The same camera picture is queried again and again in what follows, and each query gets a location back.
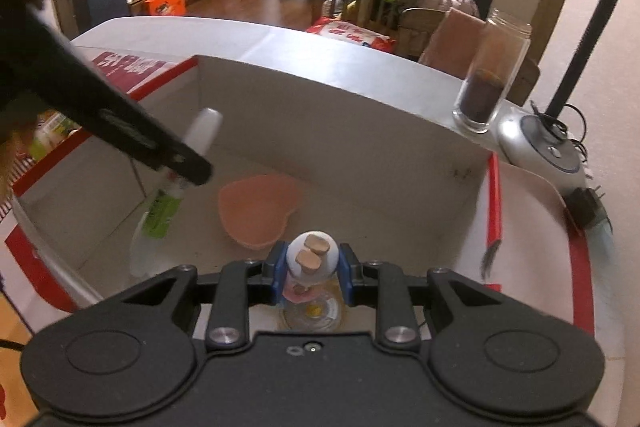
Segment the screw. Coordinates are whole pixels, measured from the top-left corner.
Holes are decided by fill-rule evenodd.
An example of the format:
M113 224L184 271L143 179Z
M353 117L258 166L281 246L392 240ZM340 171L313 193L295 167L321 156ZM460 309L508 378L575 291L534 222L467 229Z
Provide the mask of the screw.
M289 346L287 347L287 354L292 357L301 357L305 354L305 351L300 346Z
M416 339L418 334L415 330L407 328L406 326L394 326L385 331L385 338L389 342L395 344L405 344Z
M322 349L322 344L317 342L308 342L305 344L305 350L315 352Z
M209 338L216 344L228 346L228 344L233 344L240 340L240 331L236 330L236 328L215 328L209 333Z

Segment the wooden floor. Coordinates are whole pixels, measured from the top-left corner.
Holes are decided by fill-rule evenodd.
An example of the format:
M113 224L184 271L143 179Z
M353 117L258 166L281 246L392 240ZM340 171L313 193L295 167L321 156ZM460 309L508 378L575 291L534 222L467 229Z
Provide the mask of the wooden floor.
M308 0L199 0L187 8L193 17L256 22L295 30L311 25Z

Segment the orange box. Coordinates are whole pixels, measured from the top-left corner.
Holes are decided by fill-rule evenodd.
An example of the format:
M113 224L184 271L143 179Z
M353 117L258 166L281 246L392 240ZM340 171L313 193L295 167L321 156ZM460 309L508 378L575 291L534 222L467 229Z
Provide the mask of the orange box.
M147 0L146 13L149 15L185 15L187 8L184 0Z

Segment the lamp base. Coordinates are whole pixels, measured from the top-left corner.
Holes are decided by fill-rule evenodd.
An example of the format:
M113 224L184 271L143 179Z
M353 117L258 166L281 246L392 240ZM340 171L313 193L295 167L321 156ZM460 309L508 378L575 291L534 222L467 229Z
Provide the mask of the lamp base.
M580 155L574 144L557 131L549 132L539 117L512 112L497 126L497 139L508 161L546 179L564 198L586 186Z

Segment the transparent bottle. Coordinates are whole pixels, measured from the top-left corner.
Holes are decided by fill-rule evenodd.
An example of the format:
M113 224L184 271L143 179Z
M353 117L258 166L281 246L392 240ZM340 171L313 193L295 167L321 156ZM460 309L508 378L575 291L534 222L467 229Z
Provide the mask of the transparent bottle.
M453 109L459 123L476 133L489 129L527 54L530 37L530 25L492 11Z

